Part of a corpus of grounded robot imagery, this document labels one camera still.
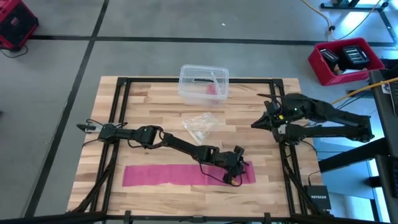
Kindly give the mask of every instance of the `yellow cable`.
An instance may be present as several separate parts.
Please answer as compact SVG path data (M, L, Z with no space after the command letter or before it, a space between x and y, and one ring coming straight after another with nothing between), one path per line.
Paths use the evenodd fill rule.
M333 26L333 23L331 22L331 20L322 12L320 12L318 9L315 9L313 6L310 5L310 3L308 3L306 0L302 0L302 2L304 4L306 4L310 9L314 10L316 13L318 13L319 15L321 15L323 18L326 19L326 21L328 22L328 27ZM362 20L362 22L360 22L353 30L351 30L351 32L349 32L348 34L346 34L345 36L336 39L333 36L333 30L330 31L330 36L333 40L342 40L344 38L346 38L347 36L349 36L350 34L352 34L360 25L362 25L362 23L371 15L371 13L375 10L375 8L379 5L379 3L381 2L381 0L379 0L374 7L369 11L368 15Z
M341 98L338 99L338 100L333 101L332 104L338 103L338 102L340 102L341 100L343 100L343 99L345 99L345 98L348 98L348 97L350 97L350 96L352 96L352 95L355 95L355 94L357 94L357 93L359 93L359 92L362 92L362 91L364 91L364 90L368 90L368 89L370 89L370 88L374 88L374 87L381 86L381 85L383 85L383 84L390 83L390 82L395 82L395 81L398 81L398 77L397 77L397 78L391 78L391 79L389 79L389 80L386 80L386 81L383 81L383 82L379 82L379 83L375 83L375 84L372 84L372 85L368 85L368 86L366 86L366 87L364 87L364 88L360 88L360 89L358 89L358 90L355 90L354 92L352 92L352 93L350 93L350 94L347 94L347 95L341 97Z

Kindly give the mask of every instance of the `red case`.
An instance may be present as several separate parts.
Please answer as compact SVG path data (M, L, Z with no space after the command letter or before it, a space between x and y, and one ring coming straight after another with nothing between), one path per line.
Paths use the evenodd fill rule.
M10 29L9 24L14 21L17 25ZM21 0L0 0L0 49L20 50L38 25L37 18Z
M320 50L328 49L334 53L341 52L343 47L357 45L360 46L365 54L369 57L370 63L366 68L367 71L353 72L347 75L335 75L329 68L328 64L322 57ZM333 42L325 42L315 45L314 51L308 57L308 61L313 71L317 75L319 82L324 86L337 85L342 83L365 80L369 77L369 71L380 70L384 68L383 63L373 52L372 48L363 38L354 38L347 40L337 40Z

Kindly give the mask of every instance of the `netgear logo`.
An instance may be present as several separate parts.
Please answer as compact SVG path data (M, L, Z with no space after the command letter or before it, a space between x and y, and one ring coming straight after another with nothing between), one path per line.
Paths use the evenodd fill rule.
M324 195L311 195L312 199L326 199L326 196Z

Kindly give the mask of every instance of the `plastic container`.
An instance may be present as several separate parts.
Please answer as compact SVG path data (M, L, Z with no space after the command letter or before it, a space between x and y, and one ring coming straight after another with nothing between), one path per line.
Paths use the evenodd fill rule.
M217 105L228 97L229 71L226 68L184 65L178 92L186 104Z
M345 75L335 75L329 68L328 64L320 53L321 49L328 49L339 55L343 47L358 45L362 48L364 53L369 57L370 62L366 66L366 71L353 72ZM312 69L317 75L319 82L324 86L337 85L341 83L354 82L358 80L365 80L369 77L371 70L380 70L384 68L383 63L379 60L372 48L363 38L354 38L347 40L338 40L333 42L325 42L315 45L314 51L308 58Z

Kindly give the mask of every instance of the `white cable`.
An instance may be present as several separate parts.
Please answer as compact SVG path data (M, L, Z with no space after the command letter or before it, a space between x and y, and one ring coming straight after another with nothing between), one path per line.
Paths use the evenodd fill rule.
M308 3L306 0L301 0L304 4L306 4L310 9L314 10L316 13L318 13L319 15L321 15L323 18L326 19L326 21L328 22L328 27L333 26L333 23L331 22L331 20L329 19L329 17L327 17L324 13L320 12L318 9L315 9L313 6L310 5L310 3ZM330 30L330 36L333 40L342 40L344 38L346 38L347 36L349 36L350 34L352 34L360 25L362 25L362 23L371 15L371 13L375 10L375 8L379 5L379 3L381 2L381 0L379 0L374 7L370 10L370 12L367 14L367 16L362 20L362 22L360 22L353 30L351 30L351 32L349 32L347 35L336 39L333 36L333 30Z

